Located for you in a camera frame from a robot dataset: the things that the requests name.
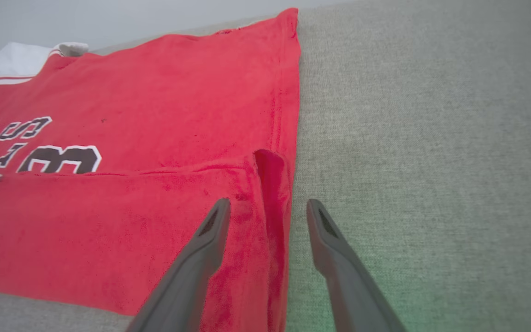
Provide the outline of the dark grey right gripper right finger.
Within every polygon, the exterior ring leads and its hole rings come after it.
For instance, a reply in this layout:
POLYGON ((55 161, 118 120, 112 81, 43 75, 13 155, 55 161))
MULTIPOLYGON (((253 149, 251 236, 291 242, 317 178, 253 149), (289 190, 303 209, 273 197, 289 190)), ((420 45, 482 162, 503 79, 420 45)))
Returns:
POLYGON ((404 332, 377 283, 321 201, 307 202, 313 262, 326 279, 337 332, 404 332))

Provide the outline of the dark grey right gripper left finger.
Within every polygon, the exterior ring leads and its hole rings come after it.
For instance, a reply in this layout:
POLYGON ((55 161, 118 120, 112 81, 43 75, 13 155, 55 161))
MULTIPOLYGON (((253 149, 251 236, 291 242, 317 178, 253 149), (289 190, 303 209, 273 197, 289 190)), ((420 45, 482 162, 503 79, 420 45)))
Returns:
POLYGON ((215 202, 190 241, 153 289, 128 332, 197 332, 210 278, 221 266, 230 201, 215 202))

